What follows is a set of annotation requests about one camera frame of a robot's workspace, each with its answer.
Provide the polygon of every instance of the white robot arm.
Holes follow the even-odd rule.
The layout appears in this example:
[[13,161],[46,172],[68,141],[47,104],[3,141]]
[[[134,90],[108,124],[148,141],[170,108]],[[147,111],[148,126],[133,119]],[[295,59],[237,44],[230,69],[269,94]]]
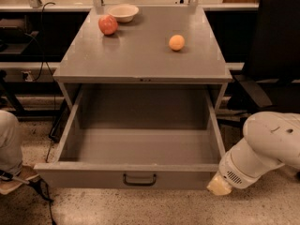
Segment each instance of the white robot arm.
[[247,188],[284,165],[300,170],[300,114],[255,113],[244,124],[243,134],[207,186],[215,195],[229,194],[233,187]]

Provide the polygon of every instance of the red apple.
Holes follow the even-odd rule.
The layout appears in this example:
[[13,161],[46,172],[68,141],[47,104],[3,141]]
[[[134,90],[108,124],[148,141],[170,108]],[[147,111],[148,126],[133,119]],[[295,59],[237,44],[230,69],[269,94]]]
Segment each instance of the red apple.
[[112,15],[101,16],[98,25],[104,35],[111,35],[118,29],[118,22]]

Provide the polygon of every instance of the open drawer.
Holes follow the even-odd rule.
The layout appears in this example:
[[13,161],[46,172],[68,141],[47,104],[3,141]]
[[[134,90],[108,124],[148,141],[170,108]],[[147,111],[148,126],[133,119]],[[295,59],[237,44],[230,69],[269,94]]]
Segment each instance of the open drawer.
[[202,189],[224,152],[205,85],[84,84],[35,169],[60,188]]

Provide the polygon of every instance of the speckled floor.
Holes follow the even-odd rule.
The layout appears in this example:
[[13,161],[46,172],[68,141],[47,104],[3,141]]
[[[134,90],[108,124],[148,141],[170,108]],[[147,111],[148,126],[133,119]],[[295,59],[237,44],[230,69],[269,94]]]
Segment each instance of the speckled floor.
[[[21,122],[24,163],[44,160],[56,144],[48,139],[51,121]],[[221,129],[231,146],[239,130]],[[50,187],[52,216],[59,225],[296,225],[300,224],[297,170],[283,167],[267,173],[245,190],[216,197],[206,190],[117,190]],[[28,186],[0,195],[1,225],[52,224],[49,204]]]

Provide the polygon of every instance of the office chair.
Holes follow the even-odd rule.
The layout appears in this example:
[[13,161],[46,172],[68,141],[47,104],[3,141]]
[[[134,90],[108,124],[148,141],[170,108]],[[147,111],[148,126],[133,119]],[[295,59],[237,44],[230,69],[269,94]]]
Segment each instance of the office chair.
[[300,113],[300,0],[260,0],[247,61],[232,76],[228,109]]

